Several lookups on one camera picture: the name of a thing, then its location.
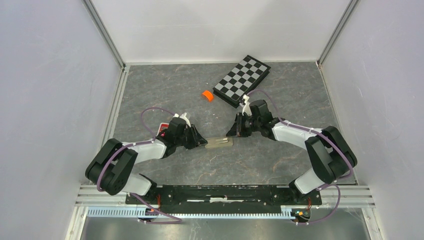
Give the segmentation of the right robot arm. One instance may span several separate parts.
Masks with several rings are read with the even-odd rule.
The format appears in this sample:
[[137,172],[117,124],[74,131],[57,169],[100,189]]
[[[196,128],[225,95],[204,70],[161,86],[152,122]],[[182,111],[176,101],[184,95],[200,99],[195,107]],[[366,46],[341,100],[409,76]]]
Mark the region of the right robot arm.
[[352,173],[358,160],[334,126],[310,128],[274,117],[265,100],[245,101],[227,132],[230,138],[247,138],[254,132],[273,141],[289,143],[307,151],[311,168],[290,182],[289,199],[302,204],[309,193]]

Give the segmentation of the white beige remote control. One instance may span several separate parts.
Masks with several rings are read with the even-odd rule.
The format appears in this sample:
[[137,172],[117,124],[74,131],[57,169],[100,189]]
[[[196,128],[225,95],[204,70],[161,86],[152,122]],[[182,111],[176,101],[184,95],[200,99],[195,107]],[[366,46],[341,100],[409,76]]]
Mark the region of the white beige remote control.
[[207,138],[206,149],[226,148],[233,146],[233,139],[230,137],[212,137]]

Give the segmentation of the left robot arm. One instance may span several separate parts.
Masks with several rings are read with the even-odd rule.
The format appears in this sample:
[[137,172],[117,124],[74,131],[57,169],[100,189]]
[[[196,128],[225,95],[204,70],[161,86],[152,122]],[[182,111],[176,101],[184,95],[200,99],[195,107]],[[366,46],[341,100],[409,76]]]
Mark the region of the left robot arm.
[[111,138],[101,147],[85,170],[85,177],[98,191],[114,196],[120,192],[137,194],[145,204],[157,198],[155,183],[132,172],[135,164],[160,160],[172,155],[178,147],[191,150],[208,144],[194,124],[185,116],[174,116],[168,127],[153,139],[121,142]]

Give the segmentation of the red white remote control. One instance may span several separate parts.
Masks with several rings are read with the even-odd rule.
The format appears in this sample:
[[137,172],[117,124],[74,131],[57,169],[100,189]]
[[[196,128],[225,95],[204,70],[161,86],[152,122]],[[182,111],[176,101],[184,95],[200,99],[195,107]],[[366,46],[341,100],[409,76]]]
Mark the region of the red white remote control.
[[159,129],[158,129],[158,131],[160,132],[160,131],[162,131],[162,130],[167,129],[168,127],[169,127],[169,124],[168,124],[168,123],[161,122],[161,123],[160,123],[160,125],[159,125]]

